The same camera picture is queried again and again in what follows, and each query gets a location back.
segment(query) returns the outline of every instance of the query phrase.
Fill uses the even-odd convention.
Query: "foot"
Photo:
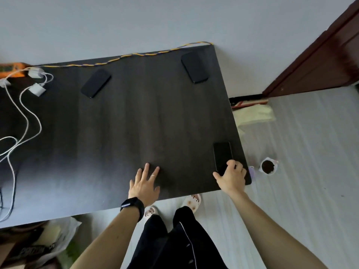
[[[152,206],[150,207],[146,212],[145,212],[145,222],[147,222],[147,220],[152,216],[152,215],[158,215],[158,211],[156,209],[156,207]]]
[[[201,204],[201,196],[199,194],[189,195],[183,201],[182,207],[187,206],[193,213],[197,211]]]

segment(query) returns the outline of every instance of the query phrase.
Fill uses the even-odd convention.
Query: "person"
[[[71,269],[119,269],[125,257],[132,233],[142,218],[143,203],[151,206],[159,196],[154,189],[159,167],[147,180],[149,164],[138,170],[130,181],[128,200],[110,225],[87,247]],[[242,164],[229,160],[223,176],[214,172],[219,187],[233,201],[267,268],[327,269],[305,246],[275,223],[245,193],[246,170]],[[167,232],[155,207],[145,213],[146,223],[128,268],[227,268],[213,241],[196,221],[193,211],[201,197],[186,197],[173,217],[173,230]]]

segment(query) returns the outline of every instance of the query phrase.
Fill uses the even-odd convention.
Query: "white wall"
[[[1,0],[0,62],[211,41],[229,97],[261,93],[354,0]]]

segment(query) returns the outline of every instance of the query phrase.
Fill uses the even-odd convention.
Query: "hand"
[[[223,176],[220,176],[217,172],[213,172],[218,186],[230,197],[233,194],[244,193],[247,170],[243,168],[243,165],[239,161],[229,160],[227,161],[227,165]]]
[[[135,182],[130,180],[130,190],[128,191],[128,198],[137,197],[145,207],[152,205],[159,196],[159,186],[153,190],[153,184],[159,172],[159,167],[156,167],[150,179],[147,180],[149,168],[150,164],[146,163],[143,173],[141,168],[138,169]]]

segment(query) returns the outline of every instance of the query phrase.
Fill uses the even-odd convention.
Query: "white plug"
[[[0,79],[0,87],[5,88],[5,86],[11,86],[10,82],[6,78]]]
[[[40,96],[46,91],[41,85],[38,83],[35,83],[29,88],[29,91],[31,91],[34,95]]]
[[[44,70],[41,68],[33,67],[29,69],[29,77],[31,78],[43,78]]]

